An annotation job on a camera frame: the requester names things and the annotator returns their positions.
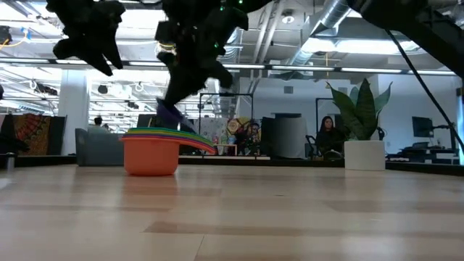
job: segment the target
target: light fixture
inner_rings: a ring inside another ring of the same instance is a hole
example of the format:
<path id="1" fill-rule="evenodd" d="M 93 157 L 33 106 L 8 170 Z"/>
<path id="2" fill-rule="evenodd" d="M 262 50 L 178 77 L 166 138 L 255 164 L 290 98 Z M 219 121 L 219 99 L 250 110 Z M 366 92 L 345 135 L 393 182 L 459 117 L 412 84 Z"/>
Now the light fixture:
<path id="1" fill-rule="evenodd" d="M 342 68 L 342 72 L 346 73 L 386 73 L 386 74 L 398 74 L 402 72 L 396 69 L 369 69 L 369 68 Z"/>
<path id="2" fill-rule="evenodd" d="M 37 82 L 36 82 L 35 80 L 29 81 L 29 88 L 30 88 L 31 90 L 37 89 Z"/>
<path id="3" fill-rule="evenodd" d="M 412 41 L 400 43 L 405 51 L 414 51 L 419 46 Z M 337 43 L 335 51 L 350 54 L 398 54 L 399 50 L 393 41 L 385 40 L 343 40 Z"/>
<path id="4" fill-rule="evenodd" d="M 302 51 L 315 53 L 318 51 L 330 52 L 335 51 L 335 44 L 330 40 L 320 40 L 317 38 L 309 38 L 302 46 Z"/>
<path id="5" fill-rule="evenodd" d="M 162 62 L 129 62 L 133 66 L 152 66 L 152 67 L 166 67 Z"/>
<path id="6" fill-rule="evenodd" d="M 292 66 L 292 65 L 273 65 L 273 70 L 297 70 L 309 72 L 333 72 L 333 67 L 318 67 L 318 66 Z"/>
<path id="7" fill-rule="evenodd" d="M 105 85 L 100 85 L 98 88 L 99 94 L 107 94 L 108 93 L 108 87 Z"/>
<path id="8" fill-rule="evenodd" d="M 28 58 L 0 58 L 0 62 L 9 63 L 49 63 L 46 59 L 28 59 Z"/>
<path id="9" fill-rule="evenodd" d="M 443 75 L 443 76 L 456 76 L 452 71 L 441 71 L 441 70 L 418 70 L 420 75 Z M 414 74 L 412 70 L 408 71 L 407 74 Z"/>
<path id="10" fill-rule="evenodd" d="M 83 60 L 75 60 L 75 59 L 70 59 L 70 60 L 58 59 L 57 63 L 61 65 L 86 65 L 87 64 Z"/>
<path id="11" fill-rule="evenodd" d="M 143 90 L 144 90 L 144 85 L 143 85 L 143 83 L 142 83 L 142 82 L 138 82 L 138 83 L 136 84 L 136 91 L 141 92 L 141 91 L 143 91 Z"/>
<path id="12" fill-rule="evenodd" d="M 285 16 L 282 18 L 282 22 L 284 24 L 290 24 L 290 23 L 293 23 L 294 21 L 295 21 L 295 17 L 292 17 L 291 15 Z"/>
<path id="13" fill-rule="evenodd" d="M 293 10 L 292 9 L 285 9 L 283 12 L 282 12 L 282 22 L 284 24 L 290 24 L 290 23 L 293 23 L 293 21 L 295 21 L 295 17 L 293 17 Z"/>
<path id="14" fill-rule="evenodd" d="M 224 65 L 226 69 L 264 69 L 264 65 L 234 65 L 234 64 L 228 64 Z"/>

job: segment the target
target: white planter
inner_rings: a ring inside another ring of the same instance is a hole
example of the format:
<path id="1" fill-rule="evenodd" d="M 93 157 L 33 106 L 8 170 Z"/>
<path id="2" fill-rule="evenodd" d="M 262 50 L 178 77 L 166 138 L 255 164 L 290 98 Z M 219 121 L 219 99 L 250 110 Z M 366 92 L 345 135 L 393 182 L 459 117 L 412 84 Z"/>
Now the white planter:
<path id="1" fill-rule="evenodd" d="M 347 170 L 385 170 L 383 141 L 346 141 L 344 156 Z"/>

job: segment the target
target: snake plant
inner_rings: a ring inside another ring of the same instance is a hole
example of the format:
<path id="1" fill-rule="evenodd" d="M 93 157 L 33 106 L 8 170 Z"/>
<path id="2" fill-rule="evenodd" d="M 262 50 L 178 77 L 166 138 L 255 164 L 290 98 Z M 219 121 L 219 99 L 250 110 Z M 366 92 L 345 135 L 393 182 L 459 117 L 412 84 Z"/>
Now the snake plant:
<path id="1" fill-rule="evenodd" d="M 340 109 L 344 124 L 357 140 L 368 141 L 376 131 L 378 115 L 390 99 L 391 87 L 392 83 L 374 99 L 366 79 L 359 89 L 354 87 L 349 96 L 331 86 L 333 102 Z"/>

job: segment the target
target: gray sofa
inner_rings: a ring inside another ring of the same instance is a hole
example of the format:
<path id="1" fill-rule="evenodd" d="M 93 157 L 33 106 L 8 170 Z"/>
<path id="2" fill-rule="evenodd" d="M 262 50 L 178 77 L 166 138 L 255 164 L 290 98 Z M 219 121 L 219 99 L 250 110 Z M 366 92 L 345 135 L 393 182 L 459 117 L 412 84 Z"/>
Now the gray sofa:
<path id="1" fill-rule="evenodd" d="M 78 165 L 83 166 L 123 166 L 124 145 L 122 134 L 89 133 L 75 129 L 75 150 Z"/>

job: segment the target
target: black cable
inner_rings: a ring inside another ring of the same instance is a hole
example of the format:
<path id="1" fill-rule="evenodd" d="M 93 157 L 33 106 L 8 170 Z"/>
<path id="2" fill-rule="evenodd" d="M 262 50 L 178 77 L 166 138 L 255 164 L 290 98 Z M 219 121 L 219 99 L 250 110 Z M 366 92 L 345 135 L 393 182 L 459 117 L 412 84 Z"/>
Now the black cable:
<path id="1" fill-rule="evenodd" d="M 393 33 L 390 30 L 385 30 L 385 31 L 390 36 L 390 38 L 393 40 L 394 44 L 396 44 L 396 46 L 398 47 L 399 52 L 401 53 L 401 56 L 403 56 L 403 58 L 405 59 L 407 65 L 412 70 L 415 77 L 418 79 L 419 83 L 422 85 L 423 90 L 426 91 L 426 93 L 427 93 L 428 97 L 430 98 L 430 100 L 435 104 L 435 107 L 438 109 L 440 114 L 443 116 L 444 120 L 447 122 L 447 124 L 449 126 L 449 129 L 451 130 L 452 134 L 456 137 L 457 142 L 459 142 L 459 145 L 461 146 L 461 149 L 464 151 L 463 140 L 461 139 L 461 137 L 459 137 L 459 134 L 457 134 L 457 131 L 454 128 L 451 120 L 448 118 L 448 115 L 446 114 L 446 112 L 444 112 L 442 106 L 440 106 L 438 101 L 435 99 L 434 95 L 428 89 L 426 83 L 423 81 L 422 77 L 419 75 L 419 72 L 415 69 L 413 63 L 411 62 L 411 60 L 407 56 L 405 50 L 401 47 L 401 44 L 399 44 L 399 41 L 394 37 Z"/>

